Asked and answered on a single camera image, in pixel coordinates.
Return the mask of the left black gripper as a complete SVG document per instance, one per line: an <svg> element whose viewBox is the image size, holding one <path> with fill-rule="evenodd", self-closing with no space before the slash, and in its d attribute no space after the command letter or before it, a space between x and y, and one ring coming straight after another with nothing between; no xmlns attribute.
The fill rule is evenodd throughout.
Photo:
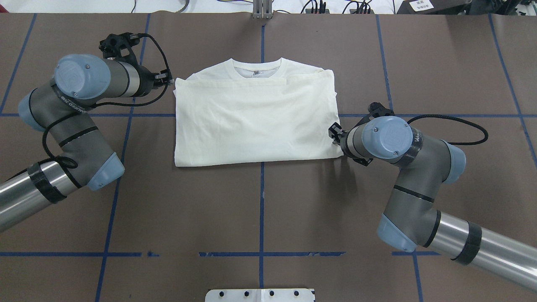
<svg viewBox="0 0 537 302"><path fill-rule="evenodd" d="M140 80L140 86L136 91L136 97L144 97L154 89L174 84L174 79L171 74L153 73L146 67L136 67L136 70Z"/></svg>

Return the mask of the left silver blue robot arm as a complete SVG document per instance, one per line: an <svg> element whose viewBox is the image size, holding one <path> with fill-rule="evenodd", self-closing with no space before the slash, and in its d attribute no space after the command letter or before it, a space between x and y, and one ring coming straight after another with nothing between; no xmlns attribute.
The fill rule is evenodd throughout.
<svg viewBox="0 0 537 302"><path fill-rule="evenodd" d="M98 107L101 99L143 97L172 82L169 67L152 73L138 65L136 57L62 57L52 79L19 103L19 117L42 132L47 158L1 185L1 231L82 187L99 190L123 176L123 163L89 111Z"/></svg>

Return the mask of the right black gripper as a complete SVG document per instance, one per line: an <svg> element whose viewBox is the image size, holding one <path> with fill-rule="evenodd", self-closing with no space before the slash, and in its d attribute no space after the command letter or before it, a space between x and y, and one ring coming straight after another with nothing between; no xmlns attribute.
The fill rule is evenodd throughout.
<svg viewBox="0 0 537 302"><path fill-rule="evenodd" d="M357 151L354 145L354 135L357 128L351 130L343 130L340 124L334 122L330 128L328 128L328 135L333 140L334 145L340 145L342 152L345 156L351 158L354 162L359 163L362 166L368 166L373 158L366 158Z"/></svg>

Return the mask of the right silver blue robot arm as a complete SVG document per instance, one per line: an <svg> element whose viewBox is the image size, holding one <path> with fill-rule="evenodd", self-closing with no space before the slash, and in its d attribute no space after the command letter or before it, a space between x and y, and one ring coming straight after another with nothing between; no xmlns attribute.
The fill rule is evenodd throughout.
<svg viewBox="0 0 537 302"><path fill-rule="evenodd" d="M430 248L536 291L536 248L434 207L441 185L464 173L464 151L395 115L364 118L350 130L334 123L328 135L357 163L382 160L399 169L377 229L383 242L410 253L418 246Z"/></svg>

